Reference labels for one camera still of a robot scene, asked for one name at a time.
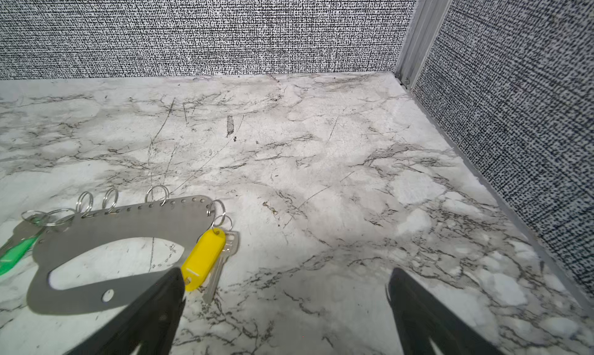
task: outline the marble countertop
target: marble countertop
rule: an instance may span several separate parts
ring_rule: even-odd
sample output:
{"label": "marble countertop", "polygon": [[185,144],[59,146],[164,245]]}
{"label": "marble countertop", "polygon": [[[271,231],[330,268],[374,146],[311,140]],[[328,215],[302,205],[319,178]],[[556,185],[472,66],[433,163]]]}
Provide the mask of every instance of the marble countertop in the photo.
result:
{"label": "marble countertop", "polygon": [[[0,241],[24,210],[110,186],[221,199],[241,233],[172,354],[398,354],[385,284],[408,271],[506,353],[589,353],[594,323],[390,73],[0,82]],[[79,256],[56,288],[166,269],[171,244]],[[30,253],[0,277],[0,349],[61,354],[121,308],[45,316]]]}

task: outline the metal key organizer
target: metal key organizer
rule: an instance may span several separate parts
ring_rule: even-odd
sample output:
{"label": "metal key organizer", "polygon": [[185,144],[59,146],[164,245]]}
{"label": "metal key organizer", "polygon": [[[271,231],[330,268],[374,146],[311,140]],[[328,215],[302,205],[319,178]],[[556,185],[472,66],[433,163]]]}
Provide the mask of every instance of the metal key organizer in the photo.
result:
{"label": "metal key organizer", "polygon": [[[148,202],[153,188],[163,188],[165,199]],[[113,204],[107,208],[108,196],[115,192]],[[82,200],[89,197],[86,209]],[[183,254],[174,264],[180,267],[200,238],[213,225],[214,203],[203,195],[169,199],[169,191],[163,185],[150,188],[144,203],[116,207],[118,193],[110,188],[103,198],[103,209],[92,210],[93,196],[84,192],[78,198],[77,209],[65,208],[54,212],[73,211],[54,224],[48,224],[33,248],[33,259],[39,265],[27,292],[27,304],[39,314],[86,314],[127,305],[146,289],[155,284],[167,271],[149,272],[130,277],[117,278],[82,285],[65,290],[56,290],[49,285],[49,274],[63,263],[70,261],[93,248],[116,240],[134,237],[157,237],[173,241],[184,247]],[[105,292],[113,290],[109,301],[103,301]]]}

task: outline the black and white textured wall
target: black and white textured wall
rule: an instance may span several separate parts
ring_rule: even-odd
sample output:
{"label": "black and white textured wall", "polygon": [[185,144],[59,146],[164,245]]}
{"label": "black and white textured wall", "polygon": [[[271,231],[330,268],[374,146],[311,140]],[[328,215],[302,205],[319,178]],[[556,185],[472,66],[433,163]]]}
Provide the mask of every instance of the black and white textured wall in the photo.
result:
{"label": "black and white textured wall", "polygon": [[0,0],[0,78],[390,70],[416,0]]}
{"label": "black and white textured wall", "polygon": [[412,91],[594,297],[594,0],[453,0]]}

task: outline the green key tag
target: green key tag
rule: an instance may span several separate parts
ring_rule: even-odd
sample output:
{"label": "green key tag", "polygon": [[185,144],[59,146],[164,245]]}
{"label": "green key tag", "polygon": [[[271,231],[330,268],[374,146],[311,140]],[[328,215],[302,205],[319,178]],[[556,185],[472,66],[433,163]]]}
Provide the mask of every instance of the green key tag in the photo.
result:
{"label": "green key tag", "polygon": [[19,262],[21,257],[27,253],[29,248],[33,245],[33,243],[35,243],[38,237],[39,236],[23,240],[16,246],[9,249],[8,252],[6,252],[2,257],[0,257],[0,275],[3,275],[5,272],[11,270],[11,268],[13,268],[14,265]]}

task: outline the metal key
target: metal key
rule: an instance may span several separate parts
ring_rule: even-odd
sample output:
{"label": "metal key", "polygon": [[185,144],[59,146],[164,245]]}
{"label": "metal key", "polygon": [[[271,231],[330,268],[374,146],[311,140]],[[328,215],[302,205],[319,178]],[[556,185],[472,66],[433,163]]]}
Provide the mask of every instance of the metal key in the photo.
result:
{"label": "metal key", "polygon": [[32,215],[27,218],[27,221],[21,221],[21,223],[15,226],[12,236],[0,247],[0,257],[5,255],[12,247],[19,245],[23,240],[34,237],[44,229],[44,226],[38,226],[32,223],[34,218],[39,219],[38,216]]}
{"label": "metal key", "polygon": [[239,233],[225,232],[225,234],[227,235],[227,242],[225,243],[225,247],[223,247],[223,250],[219,255],[219,259],[214,264],[212,275],[209,280],[209,286],[206,287],[206,292],[204,292],[204,296],[202,296],[202,299],[206,305],[210,305],[214,299],[214,292],[217,289],[217,285],[219,285],[221,271],[223,270],[223,265],[227,261],[227,258],[237,253],[237,249],[239,248]]}

